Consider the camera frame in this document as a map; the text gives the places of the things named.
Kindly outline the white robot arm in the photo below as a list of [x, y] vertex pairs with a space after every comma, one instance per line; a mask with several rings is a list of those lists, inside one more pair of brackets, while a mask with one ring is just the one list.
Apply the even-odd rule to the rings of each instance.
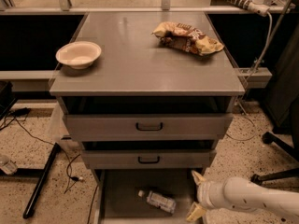
[[193, 202], [186, 220], [194, 222], [207, 210], [228, 209], [254, 212], [263, 209], [291, 221], [299, 219], [299, 193], [268, 189], [241, 177], [230, 177], [222, 182], [206, 180], [192, 170], [197, 187], [197, 201]]

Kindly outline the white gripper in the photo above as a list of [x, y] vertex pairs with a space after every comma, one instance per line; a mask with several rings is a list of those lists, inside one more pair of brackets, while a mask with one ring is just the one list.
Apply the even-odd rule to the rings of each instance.
[[223, 194], [223, 184], [206, 179], [192, 170], [192, 177], [197, 187], [197, 202], [193, 202], [186, 216], [188, 222], [194, 222], [206, 214], [206, 209], [220, 209], [227, 206]]

